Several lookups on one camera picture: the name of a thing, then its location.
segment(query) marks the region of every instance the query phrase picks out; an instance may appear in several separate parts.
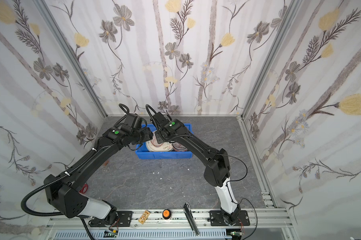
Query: wall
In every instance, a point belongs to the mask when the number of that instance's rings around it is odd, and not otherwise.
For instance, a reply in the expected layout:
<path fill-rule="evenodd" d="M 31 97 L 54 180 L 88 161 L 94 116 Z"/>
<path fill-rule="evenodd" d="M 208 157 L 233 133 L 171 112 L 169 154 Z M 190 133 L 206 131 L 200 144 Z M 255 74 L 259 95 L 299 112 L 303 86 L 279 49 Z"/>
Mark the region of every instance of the wall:
<path fill-rule="evenodd" d="M 361 239 L 361 1 L 303 1 L 245 119 L 299 239 Z"/>
<path fill-rule="evenodd" d="M 284 0 L 46 0 L 108 114 L 239 114 Z"/>
<path fill-rule="evenodd" d="M 0 239 L 39 239 L 49 218 L 20 201 L 89 150 L 103 118 L 80 85 L 33 3 L 0 1 Z"/>

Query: stack of plates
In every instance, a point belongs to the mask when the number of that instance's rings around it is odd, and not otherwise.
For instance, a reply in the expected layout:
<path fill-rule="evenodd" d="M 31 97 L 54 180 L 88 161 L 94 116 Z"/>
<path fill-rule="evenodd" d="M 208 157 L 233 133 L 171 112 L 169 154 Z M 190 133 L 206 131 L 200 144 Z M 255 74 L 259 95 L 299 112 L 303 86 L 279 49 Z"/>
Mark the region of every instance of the stack of plates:
<path fill-rule="evenodd" d="M 187 148 L 185 146 L 183 146 L 182 144 L 178 143 L 178 142 L 174 142 L 172 144 L 173 148 L 175 151 L 177 152 L 185 152 L 187 151 Z"/>
<path fill-rule="evenodd" d="M 159 144 L 156 140 L 155 132 L 153 132 L 152 140 L 146 142 L 146 147 L 150 152 L 169 152 L 172 151 L 174 148 L 171 143 L 164 142 Z"/>

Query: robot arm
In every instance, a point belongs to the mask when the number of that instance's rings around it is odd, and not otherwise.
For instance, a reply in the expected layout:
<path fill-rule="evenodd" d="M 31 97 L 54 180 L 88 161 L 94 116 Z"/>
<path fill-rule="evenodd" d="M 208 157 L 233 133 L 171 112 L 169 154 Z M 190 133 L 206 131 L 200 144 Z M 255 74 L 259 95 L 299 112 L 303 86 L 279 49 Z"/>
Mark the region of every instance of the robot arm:
<path fill-rule="evenodd" d="M 150 121 L 158 129 L 155 132 L 158 143 L 178 142 L 202 161 L 206 167 L 203 176 L 218 193 L 223 218 L 227 224 L 235 223 L 240 212 L 240 205 L 233 196 L 229 182 L 230 163 L 227 152 L 224 149 L 217 150 L 194 136 L 178 119 L 168 120 L 162 113 L 156 113 L 149 105 L 146 105 L 146 109 L 150 114 Z"/>
<path fill-rule="evenodd" d="M 117 219 L 116 207 L 105 201 L 86 197 L 80 194 L 79 191 L 90 176 L 109 159 L 109 157 L 116 154 L 124 146 L 128 146 L 129 144 L 143 144 L 152 139 L 153 133 L 150 129 L 147 127 L 142 128 L 142 121 L 145 120 L 136 114 L 129 113 L 128 108 L 124 105 L 122 106 L 126 108 L 126 115 L 97 139 L 96 153 L 94 156 L 68 177 L 46 188 L 48 203 L 68 218 L 83 215 L 92 216 L 97 218 L 98 223 L 103 225 L 111 225 Z M 83 156 L 68 170 L 79 166 L 81 162 L 85 160 L 86 156 L 87 155 Z M 68 171 L 63 171 L 58 177 L 65 174 L 68 174 Z M 57 177 L 53 175 L 49 175 L 44 180 L 44 184 L 56 178 Z"/>

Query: blue plastic bin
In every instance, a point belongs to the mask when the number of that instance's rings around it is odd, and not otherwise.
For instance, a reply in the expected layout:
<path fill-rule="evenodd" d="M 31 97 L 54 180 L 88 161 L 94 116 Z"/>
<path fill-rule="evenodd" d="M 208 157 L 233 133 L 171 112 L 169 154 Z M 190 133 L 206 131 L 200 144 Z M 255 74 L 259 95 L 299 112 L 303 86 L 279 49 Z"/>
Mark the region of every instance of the blue plastic bin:
<path fill-rule="evenodd" d="M 190 123 L 184 124 L 187 129 L 192 132 L 192 126 Z M 156 127 L 153 124 L 148 124 L 147 127 L 154 132 Z M 138 150 L 135 150 L 136 155 L 139 159 L 182 159 L 182 158 L 192 158 L 192 152 L 185 151 L 185 152 L 150 152 L 147 147 L 146 143 L 142 145 Z"/>

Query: white plate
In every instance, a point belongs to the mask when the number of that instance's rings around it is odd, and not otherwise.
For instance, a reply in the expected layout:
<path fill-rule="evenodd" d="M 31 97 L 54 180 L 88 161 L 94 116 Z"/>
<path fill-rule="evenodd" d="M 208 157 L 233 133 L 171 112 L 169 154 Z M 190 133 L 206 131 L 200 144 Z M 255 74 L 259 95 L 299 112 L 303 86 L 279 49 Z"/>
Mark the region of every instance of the white plate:
<path fill-rule="evenodd" d="M 169 142 L 164 142 L 159 144 L 155 137 L 155 132 L 153 132 L 154 136 L 151 141 L 146 142 L 146 147 L 150 152 L 169 152 L 173 150 L 173 146 Z"/>

